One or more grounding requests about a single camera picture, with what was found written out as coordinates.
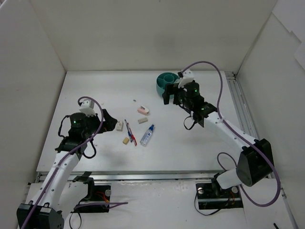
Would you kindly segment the clear blue spray bottle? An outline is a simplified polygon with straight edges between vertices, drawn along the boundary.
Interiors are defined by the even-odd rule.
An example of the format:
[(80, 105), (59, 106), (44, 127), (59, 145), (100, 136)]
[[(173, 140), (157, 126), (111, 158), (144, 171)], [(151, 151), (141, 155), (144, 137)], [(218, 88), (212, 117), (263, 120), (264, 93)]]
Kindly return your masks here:
[(140, 140), (140, 144), (142, 146), (147, 146), (152, 134), (153, 134), (153, 130), (154, 130), (154, 125), (151, 125), (148, 130), (145, 132), (145, 134), (142, 136), (141, 140)]

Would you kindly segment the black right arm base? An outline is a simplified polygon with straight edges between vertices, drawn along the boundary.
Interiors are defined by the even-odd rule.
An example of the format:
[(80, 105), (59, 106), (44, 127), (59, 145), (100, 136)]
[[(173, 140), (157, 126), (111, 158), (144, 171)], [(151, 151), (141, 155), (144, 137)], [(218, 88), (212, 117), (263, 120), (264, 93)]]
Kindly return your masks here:
[(237, 186), (216, 192), (212, 183), (196, 183), (195, 203), (199, 210), (222, 210), (243, 208), (240, 190)]

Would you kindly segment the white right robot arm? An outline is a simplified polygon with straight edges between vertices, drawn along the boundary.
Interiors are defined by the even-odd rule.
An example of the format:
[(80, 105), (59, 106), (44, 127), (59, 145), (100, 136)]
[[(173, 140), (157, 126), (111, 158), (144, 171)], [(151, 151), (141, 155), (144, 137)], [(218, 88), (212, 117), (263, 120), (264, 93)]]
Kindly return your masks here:
[(239, 153), (237, 165), (215, 176), (211, 184), (212, 193), (223, 196), (229, 188), (238, 185), (253, 186), (269, 174), (275, 167), (272, 148), (266, 139), (258, 140), (232, 125), (219, 112), (219, 109), (205, 101), (200, 95), (200, 86), (193, 73), (178, 73), (179, 80), (165, 83), (162, 94), (164, 104), (170, 98), (173, 104), (185, 110), (194, 124), (214, 132), (230, 148)]

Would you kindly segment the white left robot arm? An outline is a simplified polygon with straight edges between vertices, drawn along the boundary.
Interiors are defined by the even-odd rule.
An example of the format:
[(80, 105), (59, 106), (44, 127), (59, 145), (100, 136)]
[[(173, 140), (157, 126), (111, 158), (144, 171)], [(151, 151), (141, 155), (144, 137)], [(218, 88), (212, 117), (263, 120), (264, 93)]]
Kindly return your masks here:
[(77, 176), (70, 187), (68, 178), (85, 154), (88, 144), (97, 134), (113, 131), (117, 119), (102, 109), (98, 117), (92, 108), (82, 108), (68, 115), (71, 127), (56, 148), (56, 157), (46, 179), (36, 195), (17, 209), (18, 225), (21, 229), (62, 229), (70, 212), (82, 200), (95, 195), (94, 180), (90, 172)]

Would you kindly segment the blue gel pen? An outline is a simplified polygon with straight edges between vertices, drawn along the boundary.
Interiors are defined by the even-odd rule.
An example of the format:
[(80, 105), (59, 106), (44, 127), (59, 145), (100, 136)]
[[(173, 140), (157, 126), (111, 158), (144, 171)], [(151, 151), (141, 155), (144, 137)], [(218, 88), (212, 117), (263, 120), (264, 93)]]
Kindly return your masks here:
[(129, 127), (129, 123), (127, 122), (126, 119), (124, 121), (125, 121), (125, 124), (126, 124), (126, 127), (127, 127), (129, 140), (130, 140), (130, 142), (132, 142), (133, 141), (133, 136), (132, 136), (132, 132), (131, 132), (130, 127)]

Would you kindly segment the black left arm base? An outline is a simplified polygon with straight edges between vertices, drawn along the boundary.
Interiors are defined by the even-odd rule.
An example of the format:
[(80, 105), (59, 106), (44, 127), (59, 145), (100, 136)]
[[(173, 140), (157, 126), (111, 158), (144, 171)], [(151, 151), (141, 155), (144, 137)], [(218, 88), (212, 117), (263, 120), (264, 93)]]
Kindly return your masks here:
[(76, 213), (108, 213), (110, 205), (106, 202), (110, 201), (110, 197), (106, 191), (111, 191), (111, 186), (96, 184), (91, 172), (86, 171), (69, 183), (62, 197), (67, 195), (69, 201), (77, 203)]

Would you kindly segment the red gel pen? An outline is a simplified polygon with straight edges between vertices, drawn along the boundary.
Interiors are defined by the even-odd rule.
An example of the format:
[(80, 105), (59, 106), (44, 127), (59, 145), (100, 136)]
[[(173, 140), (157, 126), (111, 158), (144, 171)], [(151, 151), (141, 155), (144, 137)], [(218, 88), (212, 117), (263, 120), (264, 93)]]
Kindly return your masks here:
[(132, 141), (132, 143), (133, 143), (135, 146), (137, 146), (137, 142), (136, 142), (136, 139), (135, 139), (133, 133), (132, 133), (132, 136), (133, 136), (133, 141)]

